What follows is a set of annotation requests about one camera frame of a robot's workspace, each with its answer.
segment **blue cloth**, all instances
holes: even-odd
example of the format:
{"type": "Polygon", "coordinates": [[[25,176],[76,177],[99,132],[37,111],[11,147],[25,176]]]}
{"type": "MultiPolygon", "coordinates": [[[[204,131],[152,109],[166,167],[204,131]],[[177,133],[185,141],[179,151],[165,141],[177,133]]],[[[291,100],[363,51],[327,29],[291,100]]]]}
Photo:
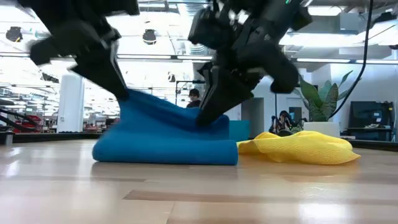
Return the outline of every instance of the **blue cloth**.
{"type": "Polygon", "coordinates": [[[238,148],[229,139],[229,119],[195,125],[198,108],[180,108],[155,96],[129,90],[120,101],[121,120],[95,144],[100,162],[236,165],[238,148]]]}

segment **wooden floor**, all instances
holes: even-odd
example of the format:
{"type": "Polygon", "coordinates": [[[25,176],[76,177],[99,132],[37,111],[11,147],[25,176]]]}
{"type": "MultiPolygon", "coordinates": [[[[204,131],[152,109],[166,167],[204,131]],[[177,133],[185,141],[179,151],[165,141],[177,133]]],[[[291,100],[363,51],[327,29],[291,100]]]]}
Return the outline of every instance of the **wooden floor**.
{"type": "Polygon", "coordinates": [[[103,164],[94,141],[0,148],[2,224],[398,223],[398,154],[343,166],[103,164]]]}

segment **white pillar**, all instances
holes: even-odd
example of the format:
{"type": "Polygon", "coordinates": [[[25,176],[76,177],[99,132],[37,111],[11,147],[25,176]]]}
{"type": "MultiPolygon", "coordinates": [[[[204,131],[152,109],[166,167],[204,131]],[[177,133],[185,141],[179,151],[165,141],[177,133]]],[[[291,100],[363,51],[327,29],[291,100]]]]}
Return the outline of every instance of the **white pillar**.
{"type": "Polygon", "coordinates": [[[74,73],[62,76],[57,123],[58,133],[62,131],[83,131],[84,92],[85,86],[81,76],[74,73]]]}

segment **potted plant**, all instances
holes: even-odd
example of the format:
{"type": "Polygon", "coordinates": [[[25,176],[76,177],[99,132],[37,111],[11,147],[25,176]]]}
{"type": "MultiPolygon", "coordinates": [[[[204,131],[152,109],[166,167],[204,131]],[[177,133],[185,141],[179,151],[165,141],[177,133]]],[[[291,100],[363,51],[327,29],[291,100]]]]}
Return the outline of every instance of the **potted plant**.
{"type": "Polygon", "coordinates": [[[328,121],[336,110],[337,101],[346,97],[349,90],[353,87],[351,86],[339,94],[339,87],[347,80],[348,75],[352,72],[350,71],[344,75],[339,85],[336,83],[332,84],[328,80],[318,90],[300,77],[301,92],[295,89],[294,93],[301,97],[305,107],[310,112],[310,122],[304,123],[304,130],[318,131],[334,137],[340,136],[339,124],[328,121]]]}

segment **black cable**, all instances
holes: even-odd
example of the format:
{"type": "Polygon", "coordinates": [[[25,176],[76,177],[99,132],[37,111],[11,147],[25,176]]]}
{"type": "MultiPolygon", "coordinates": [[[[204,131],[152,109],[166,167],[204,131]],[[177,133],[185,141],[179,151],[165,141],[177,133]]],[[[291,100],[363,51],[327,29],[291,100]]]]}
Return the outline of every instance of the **black cable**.
{"type": "Polygon", "coordinates": [[[337,112],[339,112],[339,110],[343,107],[343,105],[345,104],[345,102],[347,101],[348,97],[350,96],[350,94],[353,92],[355,86],[358,84],[358,82],[360,81],[363,72],[365,71],[366,68],[366,59],[368,59],[368,42],[369,42],[369,30],[371,27],[371,23],[372,23],[372,11],[373,11],[373,0],[370,0],[369,3],[369,14],[368,14],[368,21],[366,23],[366,32],[365,32],[365,44],[364,44],[364,50],[363,50],[363,63],[362,63],[362,69],[359,72],[358,77],[356,78],[355,82],[353,83],[353,86],[348,90],[348,93],[346,95],[346,97],[344,97],[343,102],[341,102],[340,106],[337,108],[337,110],[335,110],[335,112],[333,112],[333,114],[331,114],[331,116],[329,117],[332,118],[335,114],[337,114],[337,112]]]}

